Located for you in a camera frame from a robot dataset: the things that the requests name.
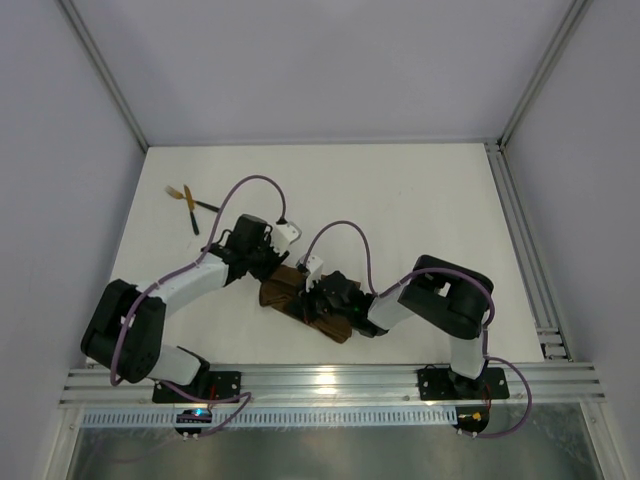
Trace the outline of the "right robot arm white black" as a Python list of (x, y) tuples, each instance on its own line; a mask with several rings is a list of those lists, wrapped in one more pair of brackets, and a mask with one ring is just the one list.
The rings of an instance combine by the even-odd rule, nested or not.
[(337, 318), (374, 338), (416, 316), (449, 336), (453, 382), (481, 378), (487, 364), (487, 327), (495, 315), (494, 283), (487, 276), (422, 255), (409, 274), (374, 294), (339, 271), (324, 276), (322, 268), (320, 260), (297, 265), (304, 278), (298, 297), (305, 321)]

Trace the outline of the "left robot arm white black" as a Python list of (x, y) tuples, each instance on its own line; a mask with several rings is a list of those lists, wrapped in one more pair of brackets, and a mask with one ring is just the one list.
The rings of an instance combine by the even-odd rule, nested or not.
[(249, 274), (264, 282), (301, 236), (286, 220), (270, 225), (241, 215), (218, 242), (192, 264), (155, 282), (111, 281), (104, 289), (81, 340), (81, 352), (112, 370), (116, 383), (143, 379), (178, 386), (197, 383), (209, 367), (200, 356), (163, 343), (165, 321), (200, 297)]

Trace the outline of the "brown cloth napkin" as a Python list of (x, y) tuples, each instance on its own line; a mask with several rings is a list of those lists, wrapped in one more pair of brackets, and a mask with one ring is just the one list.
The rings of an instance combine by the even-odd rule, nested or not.
[(273, 308), (338, 344), (345, 343), (353, 332), (346, 318), (330, 314), (312, 318), (311, 313), (303, 307), (299, 291), (305, 285), (305, 280), (305, 276), (296, 268), (279, 266), (268, 280), (261, 283), (259, 305)]

